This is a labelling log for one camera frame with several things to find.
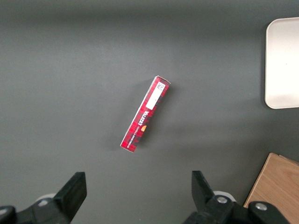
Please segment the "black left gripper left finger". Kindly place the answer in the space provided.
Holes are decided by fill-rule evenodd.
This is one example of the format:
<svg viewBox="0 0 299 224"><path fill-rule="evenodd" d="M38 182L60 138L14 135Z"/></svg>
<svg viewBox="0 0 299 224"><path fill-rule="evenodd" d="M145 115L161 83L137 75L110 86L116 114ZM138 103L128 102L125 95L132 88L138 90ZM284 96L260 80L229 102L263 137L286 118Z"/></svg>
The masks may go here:
<svg viewBox="0 0 299 224"><path fill-rule="evenodd" d="M0 207L2 224L69 224L87 196L85 172L76 172L53 196L44 197L17 212L12 205Z"/></svg>

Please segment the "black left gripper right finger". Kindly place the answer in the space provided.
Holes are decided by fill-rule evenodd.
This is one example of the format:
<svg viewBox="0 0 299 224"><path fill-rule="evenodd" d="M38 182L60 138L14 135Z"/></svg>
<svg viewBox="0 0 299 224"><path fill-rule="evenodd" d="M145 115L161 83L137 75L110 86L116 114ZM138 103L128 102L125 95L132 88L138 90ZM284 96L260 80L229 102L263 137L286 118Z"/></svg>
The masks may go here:
<svg viewBox="0 0 299 224"><path fill-rule="evenodd" d="M215 194L201 171L192 171L191 192L196 211L185 224L288 224L276 206L253 201L242 207L224 194Z"/></svg>

